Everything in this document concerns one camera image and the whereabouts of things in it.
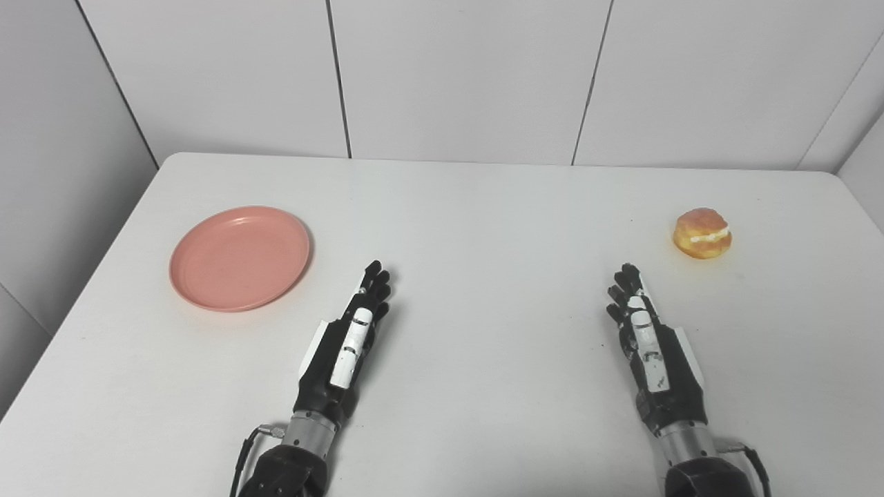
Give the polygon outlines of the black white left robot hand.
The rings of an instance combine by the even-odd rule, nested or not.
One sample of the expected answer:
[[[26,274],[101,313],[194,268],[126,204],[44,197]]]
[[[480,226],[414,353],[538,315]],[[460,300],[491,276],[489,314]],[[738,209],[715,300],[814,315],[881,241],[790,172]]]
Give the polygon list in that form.
[[[390,309],[390,273],[373,261],[364,270],[340,318],[326,324],[298,381],[294,412],[304,411],[341,427],[351,418],[356,384],[378,336],[378,324]]]

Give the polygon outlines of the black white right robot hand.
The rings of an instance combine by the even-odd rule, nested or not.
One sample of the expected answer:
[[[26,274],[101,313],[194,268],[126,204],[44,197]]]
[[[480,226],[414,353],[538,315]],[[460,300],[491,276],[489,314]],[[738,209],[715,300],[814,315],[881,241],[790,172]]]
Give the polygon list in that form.
[[[675,422],[706,425],[703,375],[682,328],[661,321],[641,271],[625,263],[607,290],[607,314],[637,385],[637,411],[653,435]]]

